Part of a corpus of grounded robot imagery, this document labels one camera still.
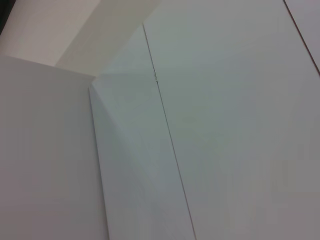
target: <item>white panel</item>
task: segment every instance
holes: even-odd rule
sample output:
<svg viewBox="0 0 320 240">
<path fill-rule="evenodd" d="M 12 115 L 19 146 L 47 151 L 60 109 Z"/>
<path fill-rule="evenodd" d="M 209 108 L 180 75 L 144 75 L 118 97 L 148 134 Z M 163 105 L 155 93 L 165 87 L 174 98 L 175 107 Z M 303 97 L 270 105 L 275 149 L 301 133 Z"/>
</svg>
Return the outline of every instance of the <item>white panel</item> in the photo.
<svg viewBox="0 0 320 240">
<path fill-rule="evenodd" d="M 90 95 L 110 240 L 195 240 L 142 27 L 107 73 Z"/>
<path fill-rule="evenodd" d="M 320 67 L 320 1 L 286 0 L 311 55 Z"/>
<path fill-rule="evenodd" d="M 108 240 L 92 76 L 0 56 L 0 239 Z"/>
<path fill-rule="evenodd" d="M 320 79 L 284 3 L 164 0 L 145 27 L 197 240 L 319 239 Z"/>
</svg>

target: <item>white surface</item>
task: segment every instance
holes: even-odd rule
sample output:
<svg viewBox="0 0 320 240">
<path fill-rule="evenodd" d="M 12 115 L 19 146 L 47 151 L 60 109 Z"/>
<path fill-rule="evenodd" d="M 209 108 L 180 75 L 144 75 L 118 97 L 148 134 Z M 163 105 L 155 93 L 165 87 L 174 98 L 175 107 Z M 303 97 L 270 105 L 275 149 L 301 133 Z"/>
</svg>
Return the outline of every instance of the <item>white surface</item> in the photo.
<svg viewBox="0 0 320 240">
<path fill-rule="evenodd" d="M 161 0 L 101 0 L 57 67 L 98 76 Z"/>
<path fill-rule="evenodd" d="M 195 240 L 142 27 L 107 73 L 90 96 L 110 240 Z"/>
<path fill-rule="evenodd" d="M 286 0 L 309 51 L 320 68 L 320 1 Z"/>
<path fill-rule="evenodd" d="M 160 0 L 17 0 L 0 54 L 98 76 Z"/>
<path fill-rule="evenodd" d="M 281 0 L 145 21 L 197 240 L 317 240 L 320 79 Z"/>
<path fill-rule="evenodd" d="M 101 0 L 17 0 L 0 54 L 55 66 Z"/>
<path fill-rule="evenodd" d="M 0 57 L 0 239 L 107 240 L 93 77 Z"/>
</svg>

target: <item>white wall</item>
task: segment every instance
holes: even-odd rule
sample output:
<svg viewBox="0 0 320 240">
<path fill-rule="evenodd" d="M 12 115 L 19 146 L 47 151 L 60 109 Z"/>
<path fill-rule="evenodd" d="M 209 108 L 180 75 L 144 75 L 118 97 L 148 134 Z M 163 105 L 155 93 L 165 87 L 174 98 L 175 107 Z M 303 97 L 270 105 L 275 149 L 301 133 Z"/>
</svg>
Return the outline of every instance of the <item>white wall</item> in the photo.
<svg viewBox="0 0 320 240">
<path fill-rule="evenodd" d="M 317 240 L 320 78 L 281 0 L 145 21 L 197 240 Z"/>
<path fill-rule="evenodd" d="M 142 27 L 90 96 L 110 239 L 195 240 Z"/>
<path fill-rule="evenodd" d="M 107 240 L 93 77 L 0 57 L 0 239 Z"/>
</svg>

